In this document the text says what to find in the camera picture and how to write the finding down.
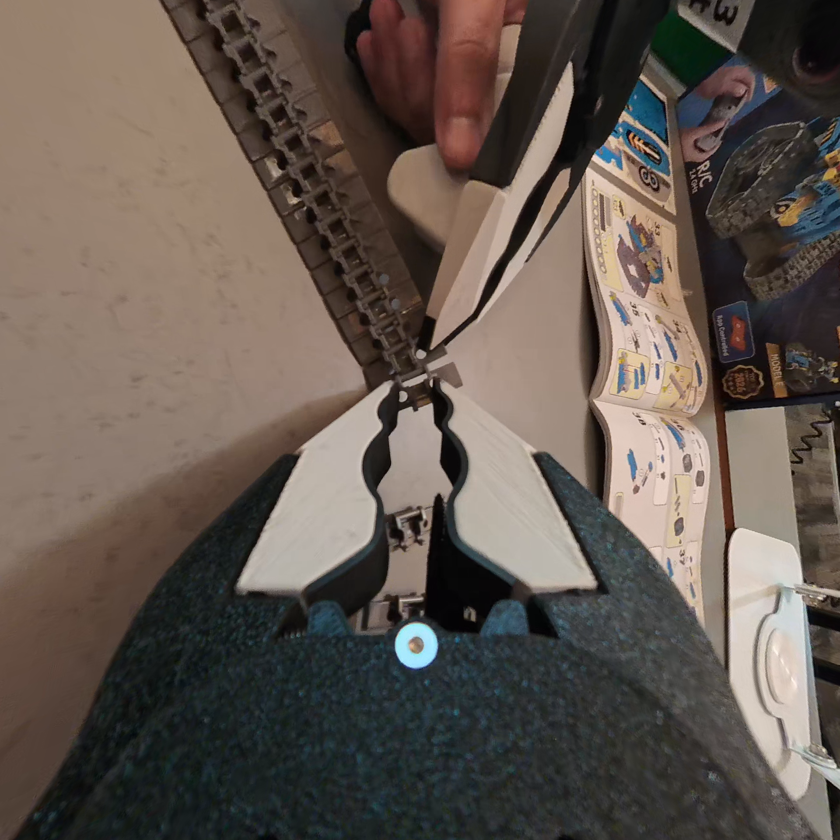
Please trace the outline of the grey desk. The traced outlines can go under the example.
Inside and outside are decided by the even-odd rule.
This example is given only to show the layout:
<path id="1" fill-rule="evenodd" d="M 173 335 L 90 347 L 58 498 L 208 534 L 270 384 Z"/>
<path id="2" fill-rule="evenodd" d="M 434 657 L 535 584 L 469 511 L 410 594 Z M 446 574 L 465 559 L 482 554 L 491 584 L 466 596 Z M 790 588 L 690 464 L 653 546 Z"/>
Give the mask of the grey desk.
<path id="1" fill-rule="evenodd" d="M 86 680 L 363 391 L 158 2 L 2 2 L 2 687 Z"/>

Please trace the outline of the blue printed sticker sheet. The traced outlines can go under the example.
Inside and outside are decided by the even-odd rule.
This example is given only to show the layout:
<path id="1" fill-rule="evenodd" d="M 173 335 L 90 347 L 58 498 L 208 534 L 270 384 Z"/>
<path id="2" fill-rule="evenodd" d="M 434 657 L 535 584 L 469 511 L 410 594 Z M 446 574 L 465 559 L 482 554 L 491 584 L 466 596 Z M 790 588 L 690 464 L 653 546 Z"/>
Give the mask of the blue printed sticker sheet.
<path id="1" fill-rule="evenodd" d="M 676 213 L 667 99 L 646 76 L 592 162 L 670 214 Z"/>

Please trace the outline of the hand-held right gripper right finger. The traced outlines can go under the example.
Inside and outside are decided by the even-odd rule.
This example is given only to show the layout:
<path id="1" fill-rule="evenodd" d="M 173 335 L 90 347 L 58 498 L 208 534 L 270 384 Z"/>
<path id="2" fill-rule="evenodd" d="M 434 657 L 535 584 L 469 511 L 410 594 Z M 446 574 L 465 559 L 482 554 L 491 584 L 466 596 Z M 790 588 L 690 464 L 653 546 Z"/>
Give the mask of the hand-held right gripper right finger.
<path id="1" fill-rule="evenodd" d="M 444 525 L 455 557 L 444 582 L 479 617 L 500 601 L 595 592 L 598 580 L 537 450 L 446 382 L 432 386 L 440 465 L 451 491 Z"/>

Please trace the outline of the dark toy vehicle box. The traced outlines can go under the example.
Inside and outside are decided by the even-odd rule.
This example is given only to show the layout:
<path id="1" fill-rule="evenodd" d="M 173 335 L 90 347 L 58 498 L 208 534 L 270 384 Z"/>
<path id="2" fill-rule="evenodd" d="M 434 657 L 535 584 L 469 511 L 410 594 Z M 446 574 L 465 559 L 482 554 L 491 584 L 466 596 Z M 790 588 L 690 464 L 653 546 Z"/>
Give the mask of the dark toy vehicle box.
<path id="1" fill-rule="evenodd" d="M 723 404 L 838 400 L 838 110 L 735 56 L 676 120 Z"/>

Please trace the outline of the open instruction booklet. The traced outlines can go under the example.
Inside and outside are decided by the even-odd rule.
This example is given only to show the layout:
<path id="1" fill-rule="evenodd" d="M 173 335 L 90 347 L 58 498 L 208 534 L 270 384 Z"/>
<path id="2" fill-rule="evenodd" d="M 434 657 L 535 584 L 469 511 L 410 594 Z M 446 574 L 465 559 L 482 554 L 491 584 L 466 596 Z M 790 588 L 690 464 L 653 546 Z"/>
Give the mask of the open instruction booklet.
<path id="1" fill-rule="evenodd" d="M 693 419 L 708 372 L 679 283 L 676 227 L 594 166 L 581 199 L 600 343 L 590 402 L 605 440 L 603 500 L 704 625 L 711 455 Z"/>

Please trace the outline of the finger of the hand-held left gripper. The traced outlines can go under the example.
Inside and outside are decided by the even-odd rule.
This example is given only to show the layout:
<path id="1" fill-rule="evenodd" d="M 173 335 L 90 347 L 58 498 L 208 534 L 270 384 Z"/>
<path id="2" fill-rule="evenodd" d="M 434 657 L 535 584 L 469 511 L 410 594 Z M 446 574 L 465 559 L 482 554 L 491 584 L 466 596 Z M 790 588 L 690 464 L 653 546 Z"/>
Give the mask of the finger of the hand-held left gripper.
<path id="1" fill-rule="evenodd" d="M 492 267 L 476 309 L 449 334 L 450 341 L 481 320 L 520 274 L 532 253 L 560 219 L 586 167 L 587 164 L 573 164 L 572 167 L 561 169 L 556 172 L 551 183 L 548 172 L 534 187 L 518 214 L 506 247 Z"/>
<path id="2" fill-rule="evenodd" d="M 469 179 L 456 205 L 425 318 L 425 351 L 449 341 L 476 309 L 492 267 L 506 247 L 513 225 L 534 187 L 549 172 L 560 150 L 574 96 L 568 65 L 510 185 Z"/>

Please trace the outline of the pile of grey links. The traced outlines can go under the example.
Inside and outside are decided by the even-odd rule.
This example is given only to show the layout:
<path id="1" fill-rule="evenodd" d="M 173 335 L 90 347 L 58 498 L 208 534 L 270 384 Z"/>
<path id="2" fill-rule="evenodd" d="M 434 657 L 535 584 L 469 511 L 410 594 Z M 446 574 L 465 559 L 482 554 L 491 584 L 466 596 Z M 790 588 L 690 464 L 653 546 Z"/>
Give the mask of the pile of grey links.
<path id="1" fill-rule="evenodd" d="M 380 591 L 352 619 L 360 635 L 382 635 L 425 613 L 431 507 L 407 507 L 385 518 L 388 568 Z"/>

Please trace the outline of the green plastic bin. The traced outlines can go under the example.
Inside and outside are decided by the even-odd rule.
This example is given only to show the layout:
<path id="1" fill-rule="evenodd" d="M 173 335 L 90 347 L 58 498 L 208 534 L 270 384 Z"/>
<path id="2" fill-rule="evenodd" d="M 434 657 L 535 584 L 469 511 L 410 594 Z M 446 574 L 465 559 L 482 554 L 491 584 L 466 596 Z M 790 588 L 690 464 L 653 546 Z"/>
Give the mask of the green plastic bin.
<path id="1" fill-rule="evenodd" d="M 694 28 L 672 8 L 655 30 L 651 55 L 682 88 L 690 89 L 730 60 L 732 52 Z"/>

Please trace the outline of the person's left hand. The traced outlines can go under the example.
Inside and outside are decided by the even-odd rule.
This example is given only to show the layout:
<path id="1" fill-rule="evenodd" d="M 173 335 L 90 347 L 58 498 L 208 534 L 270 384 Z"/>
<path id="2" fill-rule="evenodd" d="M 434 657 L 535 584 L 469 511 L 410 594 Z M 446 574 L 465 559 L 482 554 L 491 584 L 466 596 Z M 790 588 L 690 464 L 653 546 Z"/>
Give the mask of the person's left hand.
<path id="1" fill-rule="evenodd" d="M 487 136 L 502 30 L 519 25 L 527 1 L 420 2 L 409 15 L 373 1 L 356 49 L 373 100 L 416 141 L 435 143 L 445 166 L 470 169 Z"/>

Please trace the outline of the single grey track link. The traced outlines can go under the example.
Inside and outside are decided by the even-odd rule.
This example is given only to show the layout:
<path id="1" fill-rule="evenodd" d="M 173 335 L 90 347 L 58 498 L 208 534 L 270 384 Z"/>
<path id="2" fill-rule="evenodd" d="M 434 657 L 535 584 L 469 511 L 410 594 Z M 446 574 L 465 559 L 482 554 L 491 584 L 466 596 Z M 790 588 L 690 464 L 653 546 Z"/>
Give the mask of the single grey track link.
<path id="1" fill-rule="evenodd" d="M 411 374 L 394 374 L 392 381 L 398 390 L 397 410 L 411 409 L 419 411 L 429 405 L 433 398 L 433 385 L 440 380 L 454 388 L 463 386 L 463 378 L 455 362 L 440 360 L 423 364 L 421 368 Z"/>

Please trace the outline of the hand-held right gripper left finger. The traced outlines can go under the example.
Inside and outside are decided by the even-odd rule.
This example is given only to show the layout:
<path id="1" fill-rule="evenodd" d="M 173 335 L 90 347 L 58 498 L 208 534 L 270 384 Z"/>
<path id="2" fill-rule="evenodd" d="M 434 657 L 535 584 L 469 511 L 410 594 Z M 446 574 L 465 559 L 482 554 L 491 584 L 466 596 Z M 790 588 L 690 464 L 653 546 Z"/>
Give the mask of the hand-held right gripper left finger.
<path id="1" fill-rule="evenodd" d="M 398 386 L 383 384 L 299 448 L 238 594 L 288 597 L 306 611 L 336 602 L 346 614 L 373 600 L 389 569 L 378 487 L 399 411 Z"/>

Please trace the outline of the white laptop stand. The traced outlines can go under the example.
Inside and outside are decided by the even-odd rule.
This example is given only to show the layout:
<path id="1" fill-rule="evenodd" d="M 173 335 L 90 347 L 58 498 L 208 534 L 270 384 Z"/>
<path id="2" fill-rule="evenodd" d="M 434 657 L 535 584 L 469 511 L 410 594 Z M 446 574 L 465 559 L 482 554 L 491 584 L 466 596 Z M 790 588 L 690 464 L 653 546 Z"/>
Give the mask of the white laptop stand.
<path id="1" fill-rule="evenodd" d="M 838 590 L 804 582 L 796 548 L 745 528 L 728 542 L 728 673 L 753 739 L 786 793 L 799 801 L 817 773 L 838 787 L 838 763 L 810 717 L 806 602 Z"/>

